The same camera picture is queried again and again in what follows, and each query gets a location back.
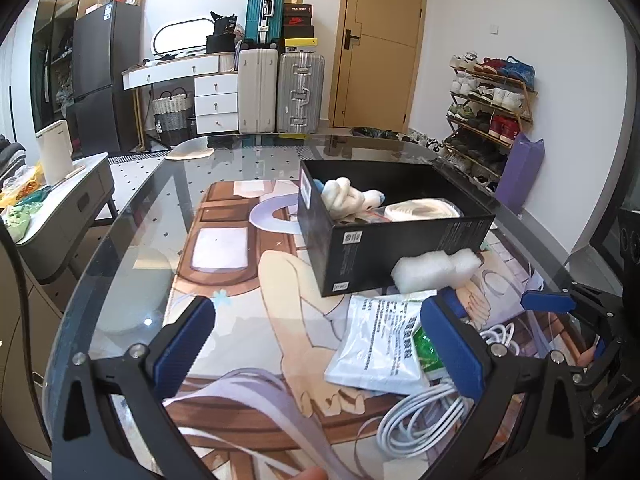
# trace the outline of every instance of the teal suitcase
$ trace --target teal suitcase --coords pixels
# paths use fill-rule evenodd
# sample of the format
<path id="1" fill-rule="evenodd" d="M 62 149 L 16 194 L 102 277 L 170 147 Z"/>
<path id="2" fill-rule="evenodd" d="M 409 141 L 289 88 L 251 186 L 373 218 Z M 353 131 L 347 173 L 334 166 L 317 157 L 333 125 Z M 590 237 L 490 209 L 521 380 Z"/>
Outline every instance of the teal suitcase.
<path id="1" fill-rule="evenodd" d="M 249 0 L 244 40 L 251 47 L 277 48 L 282 39 L 284 0 Z"/>

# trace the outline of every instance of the anime desk mat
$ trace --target anime desk mat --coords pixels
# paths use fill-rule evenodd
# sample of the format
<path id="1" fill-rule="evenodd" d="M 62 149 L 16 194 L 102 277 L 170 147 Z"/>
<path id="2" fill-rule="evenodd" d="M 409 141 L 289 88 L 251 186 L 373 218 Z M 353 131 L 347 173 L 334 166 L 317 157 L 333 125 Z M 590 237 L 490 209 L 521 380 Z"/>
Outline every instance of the anime desk mat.
<path id="1" fill-rule="evenodd" d="M 165 401 L 167 412 L 221 480 L 283 480 L 315 465 L 333 480 L 417 479 L 438 449 L 393 460 L 375 442 L 380 419 L 401 397 L 324 380 L 346 329 L 350 295 L 320 296 L 297 203 L 290 180 L 217 182 L 206 191 L 164 322 L 201 295 L 212 298 L 216 325 L 178 396 Z M 468 319 L 487 328 L 522 313 L 530 272 L 494 232 L 481 257 L 456 293 Z M 533 355 L 529 334 L 517 326 L 514 339 Z"/>

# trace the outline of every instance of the refrigerator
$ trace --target refrigerator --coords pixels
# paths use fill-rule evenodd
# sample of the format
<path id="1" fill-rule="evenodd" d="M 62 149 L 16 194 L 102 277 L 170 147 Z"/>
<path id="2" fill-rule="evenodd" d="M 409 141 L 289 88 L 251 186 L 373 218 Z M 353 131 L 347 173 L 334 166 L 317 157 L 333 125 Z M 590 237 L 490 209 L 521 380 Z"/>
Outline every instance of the refrigerator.
<path id="1" fill-rule="evenodd" d="M 140 62 L 139 6 L 110 2 L 76 21 L 74 115 L 84 156 L 129 153 L 138 144 L 133 94 L 122 72 Z"/>

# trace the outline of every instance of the green packet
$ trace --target green packet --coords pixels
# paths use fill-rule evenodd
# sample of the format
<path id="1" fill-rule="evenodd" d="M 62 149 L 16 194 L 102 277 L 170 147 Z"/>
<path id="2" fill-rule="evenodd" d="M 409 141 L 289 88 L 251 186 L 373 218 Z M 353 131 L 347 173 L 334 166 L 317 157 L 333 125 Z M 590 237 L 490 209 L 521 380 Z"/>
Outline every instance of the green packet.
<path id="1" fill-rule="evenodd" d="M 436 349 L 431 344 L 422 327 L 414 334 L 414 342 L 415 351 L 418 354 L 418 361 L 420 361 L 420 366 L 425 373 L 444 368 L 442 361 L 440 361 L 436 353 Z"/>

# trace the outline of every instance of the screw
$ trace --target screw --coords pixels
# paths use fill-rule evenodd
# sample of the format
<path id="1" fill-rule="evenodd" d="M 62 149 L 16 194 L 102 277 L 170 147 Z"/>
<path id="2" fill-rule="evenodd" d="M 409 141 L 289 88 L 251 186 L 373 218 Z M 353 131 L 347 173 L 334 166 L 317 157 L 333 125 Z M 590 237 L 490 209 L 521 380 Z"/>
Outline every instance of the screw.
<path id="1" fill-rule="evenodd" d="M 491 353 L 496 357 L 504 357 L 507 355 L 507 347 L 501 343 L 494 343 L 490 347 Z"/>
<path id="2" fill-rule="evenodd" d="M 564 354 L 562 354 L 559 350 L 551 351 L 551 360 L 555 362 L 557 365 L 564 362 Z"/>
<path id="3" fill-rule="evenodd" d="M 71 362 L 76 366 L 80 366 L 85 361 L 86 361 L 86 355 L 84 355 L 82 352 L 78 352 L 77 354 L 74 354 L 74 356 L 71 358 Z"/>
<path id="4" fill-rule="evenodd" d="M 129 347 L 129 355 L 134 359 L 142 357 L 144 354 L 146 354 L 146 346 L 144 346 L 142 343 L 136 343 L 135 345 L 131 345 Z"/>

